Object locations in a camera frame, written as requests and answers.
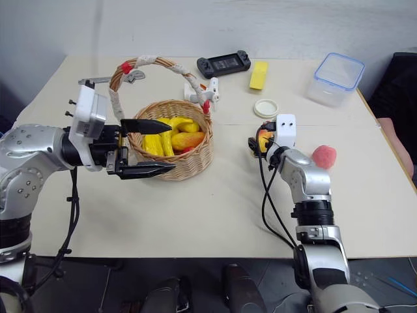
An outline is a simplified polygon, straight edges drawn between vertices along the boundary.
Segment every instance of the dark floor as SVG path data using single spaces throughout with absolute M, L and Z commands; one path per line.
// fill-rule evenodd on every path
M 307 312 L 309 297 L 295 284 L 291 260 L 277 259 L 124 259 L 121 260 L 121 269 L 111 271 L 103 311 L 119 312 L 123 301 L 143 299 L 160 281 L 186 275 L 193 288 L 194 312 L 228 312 L 222 302 L 220 277 L 222 267 L 233 262 L 241 264 L 251 274 L 269 313 L 273 313 L 282 299 L 291 293 L 295 294 L 287 298 L 275 313 Z M 414 263 L 417 265 L 417 258 L 414 258 Z M 353 260 L 350 266 L 352 284 L 368 292 L 378 304 L 417 302 L 416 297 L 401 288 L 383 282 L 391 276 L 416 292 L 416 276 L 408 259 Z M 64 261 L 65 277 L 51 278 L 33 295 L 36 312 L 98 312 L 108 269 L 104 265 L 80 262 L 80 259 Z M 41 268 L 39 276 L 46 270 Z M 392 312 L 415 311 L 415 308 L 392 309 Z

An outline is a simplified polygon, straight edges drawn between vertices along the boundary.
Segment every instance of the blue lid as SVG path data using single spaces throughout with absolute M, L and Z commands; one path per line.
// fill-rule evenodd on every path
M 314 72 L 316 80 L 352 91 L 358 87 L 365 64 L 339 53 L 329 53 Z

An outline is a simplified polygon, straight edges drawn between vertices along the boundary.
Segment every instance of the wicker basket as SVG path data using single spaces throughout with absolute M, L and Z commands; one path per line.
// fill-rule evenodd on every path
M 143 56 L 127 60 L 127 62 L 117 67 L 111 78 L 109 93 L 113 111 L 118 120 L 124 118 L 119 100 L 119 94 L 117 93 L 121 83 L 123 82 L 124 75 L 126 75 L 128 71 L 133 68 L 150 64 L 162 65 L 177 74 L 182 74 L 182 76 L 188 80 L 197 93 L 200 105 L 203 105 L 205 97 L 202 89 L 200 88 L 195 76 L 188 70 L 181 65 L 161 57 Z M 152 103 L 139 111 L 139 113 L 137 113 L 134 117 L 136 119 L 158 119 L 160 117 L 171 118 L 180 115 L 187 116 L 196 121 L 199 124 L 201 131 L 205 133 L 203 141 L 195 149 L 187 153 L 175 156 L 151 155 L 142 149 L 143 135 L 140 133 L 130 133 L 128 135 L 130 147 L 134 150 L 138 161 L 156 160 L 170 162 L 176 165 L 173 170 L 157 176 L 161 179 L 169 181 L 182 181 L 190 178 L 203 171 L 213 160 L 213 133 L 210 113 L 204 114 L 200 106 L 192 104 L 188 101 L 166 100 Z

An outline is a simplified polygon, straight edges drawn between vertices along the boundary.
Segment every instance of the red clip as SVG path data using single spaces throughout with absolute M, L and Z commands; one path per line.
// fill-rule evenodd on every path
M 210 101 L 206 100 L 203 104 L 203 112 L 204 114 L 209 114 L 210 113 Z
M 133 66 L 130 65 L 127 61 L 124 62 L 120 67 L 125 74 L 129 74 L 129 72 L 133 69 Z

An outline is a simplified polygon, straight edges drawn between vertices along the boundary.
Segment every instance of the plastic container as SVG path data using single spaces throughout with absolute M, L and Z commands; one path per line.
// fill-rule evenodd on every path
M 314 72 L 307 97 L 327 106 L 339 106 L 358 87 L 364 69 L 361 61 L 329 53 Z

